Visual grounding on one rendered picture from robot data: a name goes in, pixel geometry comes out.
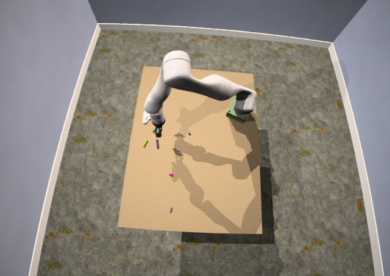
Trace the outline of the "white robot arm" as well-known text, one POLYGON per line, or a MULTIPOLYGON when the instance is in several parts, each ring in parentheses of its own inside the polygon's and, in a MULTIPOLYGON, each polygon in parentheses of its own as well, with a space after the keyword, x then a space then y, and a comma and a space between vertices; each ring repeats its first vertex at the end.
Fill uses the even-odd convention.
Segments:
POLYGON ((201 94, 218 101, 225 101, 237 94, 233 109, 240 115, 253 112, 257 99, 254 90, 237 85, 219 75, 213 74, 201 80, 194 78, 189 55, 183 51, 171 51, 165 55, 159 77, 144 104, 143 124, 150 120, 156 125, 164 122, 163 103, 172 88, 201 94))

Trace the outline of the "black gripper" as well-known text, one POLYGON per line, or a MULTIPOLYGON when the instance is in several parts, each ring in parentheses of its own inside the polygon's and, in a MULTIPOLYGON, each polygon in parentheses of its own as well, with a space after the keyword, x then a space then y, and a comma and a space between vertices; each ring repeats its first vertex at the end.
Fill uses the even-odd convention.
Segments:
POLYGON ((161 131, 162 131, 162 126, 164 123, 165 123, 165 120, 162 124, 159 124, 159 125, 152 123, 156 128, 155 134, 156 134, 156 137, 158 137, 158 138, 161 138, 161 131))

